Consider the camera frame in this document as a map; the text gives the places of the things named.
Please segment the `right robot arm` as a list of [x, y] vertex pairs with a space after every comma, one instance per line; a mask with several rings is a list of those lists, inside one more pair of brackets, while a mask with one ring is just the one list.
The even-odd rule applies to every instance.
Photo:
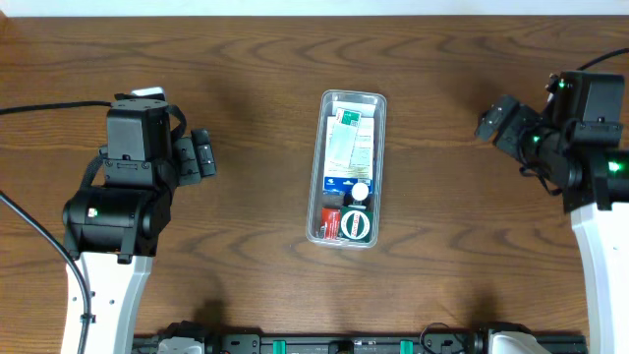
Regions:
[[628, 153], [616, 115], [602, 121], [538, 113], [510, 95], [479, 119], [476, 136], [513, 157], [522, 175], [553, 184], [583, 265], [590, 350], [628, 350]]

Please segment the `blue medicine box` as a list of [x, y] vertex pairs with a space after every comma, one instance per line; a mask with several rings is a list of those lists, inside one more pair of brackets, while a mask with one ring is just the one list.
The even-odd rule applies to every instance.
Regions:
[[323, 169], [323, 190], [349, 193], [352, 186], [365, 182], [372, 191], [374, 151], [374, 119], [361, 118], [358, 135], [348, 167], [330, 163], [327, 157]]

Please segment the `clear plastic container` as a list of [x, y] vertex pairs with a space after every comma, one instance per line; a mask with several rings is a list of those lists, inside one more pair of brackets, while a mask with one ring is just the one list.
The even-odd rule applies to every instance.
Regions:
[[386, 108], [379, 93], [323, 94], [307, 214], [311, 242], [356, 250], [376, 244]]

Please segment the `red Panadol box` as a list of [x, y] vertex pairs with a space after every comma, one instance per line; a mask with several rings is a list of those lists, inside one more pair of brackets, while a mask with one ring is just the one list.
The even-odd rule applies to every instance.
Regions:
[[338, 208], [324, 208], [321, 211], [321, 225], [319, 235], [323, 240], [336, 240], [339, 234], [341, 210]]

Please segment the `dark bottle white cap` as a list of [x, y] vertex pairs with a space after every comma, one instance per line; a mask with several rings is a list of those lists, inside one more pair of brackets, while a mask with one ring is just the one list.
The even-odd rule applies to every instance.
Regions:
[[358, 182], [352, 187], [351, 191], [345, 195], [343, 206], [366, 209], [369, 196], [369, 186], [366, 183]]

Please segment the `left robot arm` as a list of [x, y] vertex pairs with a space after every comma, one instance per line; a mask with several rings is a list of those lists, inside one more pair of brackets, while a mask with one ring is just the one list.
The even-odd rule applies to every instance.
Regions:
[[214, 175], [209, 133], [111, 128], [67, 201], [70, 255], [65, 353], [128, 353], [161, 231], [177, 188]]

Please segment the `white green medicine box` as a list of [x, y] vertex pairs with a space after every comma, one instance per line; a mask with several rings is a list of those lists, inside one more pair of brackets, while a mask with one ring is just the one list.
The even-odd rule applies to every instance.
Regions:
[[330, 163], [343, 167], [350, 165], [361, 117], [358, 111], [337, 109], [327, 145], [327, 160]]

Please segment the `green Zam-Buk box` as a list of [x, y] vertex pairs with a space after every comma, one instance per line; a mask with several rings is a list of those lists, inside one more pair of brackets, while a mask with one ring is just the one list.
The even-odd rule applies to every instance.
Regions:
[[373, 213], [366, 209], [344, 206], [341, 209], [339, 237], [367, 244], [372, 239]]

